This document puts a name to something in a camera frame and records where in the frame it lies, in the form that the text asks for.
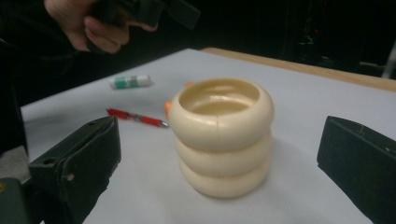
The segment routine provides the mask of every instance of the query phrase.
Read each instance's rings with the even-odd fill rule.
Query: table surface
[[[106,108],[164,119],[164,102],[186,82],[240,77],[261,85],[275,103],[273,163],[261,186],[237,199],[206,197],[179,171],[171,129],[119,120],[122,160],[85,223],[371,223],[318,168],[316,156],[327,116],[351,119],[396,139],[396,92],[234,55],[239,54],[185,49],[113,76],[148,74],[150,87],[114,91],[107,77],[23,107],[31,160],[106,116]]]

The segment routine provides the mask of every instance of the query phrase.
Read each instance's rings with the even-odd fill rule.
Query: pen
[[[151,125],[154,125],[157,127],[163,127],[163,128],[169,127],[169,124],[163,120],[154,119],[154,118],[143,116],[143,115],[137,115],[137,114],[129,113],[129,112],[114,109],[114,108],[107,109],[107,114],[111,115],[111,116],[116,116],[120,119],[133,119],[133,120],[140,121],[142,123],[151,124]]]

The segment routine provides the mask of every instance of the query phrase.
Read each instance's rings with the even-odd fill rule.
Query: dark sleeve
[[[0,1],[0,41],[30,55],[50,57],[75,52],[44,8],[43,0]]]
[[[16,86],[57,77],[73,62],[75,50],[43,2],[0,0],[0,157],[27,148]]]

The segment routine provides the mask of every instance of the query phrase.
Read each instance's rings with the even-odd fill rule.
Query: white glue stick
[[[113,77],[108,81],[113,90],[147,87],[151,85],[149,76]]]

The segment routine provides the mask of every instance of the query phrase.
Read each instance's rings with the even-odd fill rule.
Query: orange object
[[[166,101],[165,104],[163,105],[163,108],[165,110],[165,118],[168,119],[168,111],[171,108],[171,101]]]

